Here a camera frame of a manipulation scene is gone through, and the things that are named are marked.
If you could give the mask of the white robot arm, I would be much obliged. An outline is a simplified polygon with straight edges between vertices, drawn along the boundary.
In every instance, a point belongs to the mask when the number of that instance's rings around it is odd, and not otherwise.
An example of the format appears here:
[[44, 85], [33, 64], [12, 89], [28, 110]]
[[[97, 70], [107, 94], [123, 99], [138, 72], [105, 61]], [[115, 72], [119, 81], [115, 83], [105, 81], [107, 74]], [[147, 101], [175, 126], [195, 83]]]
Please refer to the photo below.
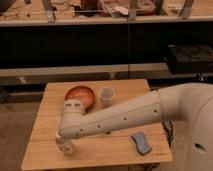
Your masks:
[[189, 125], [184, 171], [213, 171], [213, 84], [186, 83], [155, 91], [87, 114], [79, 100], [63, 104], [56, 137], [70, 139], [162, 121]]

